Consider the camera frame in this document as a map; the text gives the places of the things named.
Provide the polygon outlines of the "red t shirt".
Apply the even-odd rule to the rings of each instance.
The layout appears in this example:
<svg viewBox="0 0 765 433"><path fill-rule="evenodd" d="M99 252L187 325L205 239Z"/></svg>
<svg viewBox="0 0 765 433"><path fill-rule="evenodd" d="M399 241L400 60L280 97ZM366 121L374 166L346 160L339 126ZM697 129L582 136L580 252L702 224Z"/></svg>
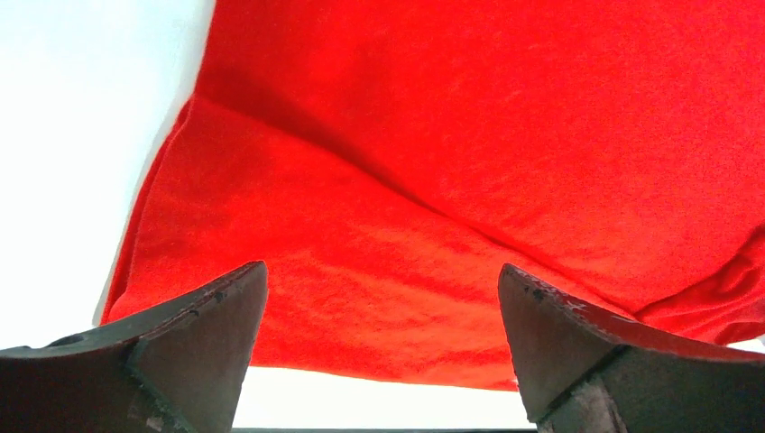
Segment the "red t shirt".
<svg viewBox="0 0 765 433"><path fill-rule="evenodd" d="M217 2L102 319L253 261L259 366L511 390L506 263L761 336L763 2Z"/></svg>

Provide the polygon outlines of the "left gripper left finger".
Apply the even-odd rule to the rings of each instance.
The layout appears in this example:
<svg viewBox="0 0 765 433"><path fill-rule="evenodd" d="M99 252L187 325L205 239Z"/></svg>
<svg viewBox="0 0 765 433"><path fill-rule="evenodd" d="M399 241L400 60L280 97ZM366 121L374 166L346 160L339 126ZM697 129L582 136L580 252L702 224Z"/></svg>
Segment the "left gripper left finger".
<svg viewBox="0 0 765 433"><path fill-rule="evenodd" d="M228 432L267 299L264 263L47 346L1 353L4 432Z"/></svg>

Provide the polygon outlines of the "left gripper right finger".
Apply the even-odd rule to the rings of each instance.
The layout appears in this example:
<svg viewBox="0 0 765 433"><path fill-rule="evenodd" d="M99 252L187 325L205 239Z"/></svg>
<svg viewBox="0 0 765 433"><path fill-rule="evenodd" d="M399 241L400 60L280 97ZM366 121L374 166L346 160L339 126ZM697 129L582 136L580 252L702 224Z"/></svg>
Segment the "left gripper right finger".
<svg viewBox="0 0 765 433"><path fill-rule="evenodd" d="M645 326L507 264L513 370L541 432L761 432L764 357Z"/></svg>

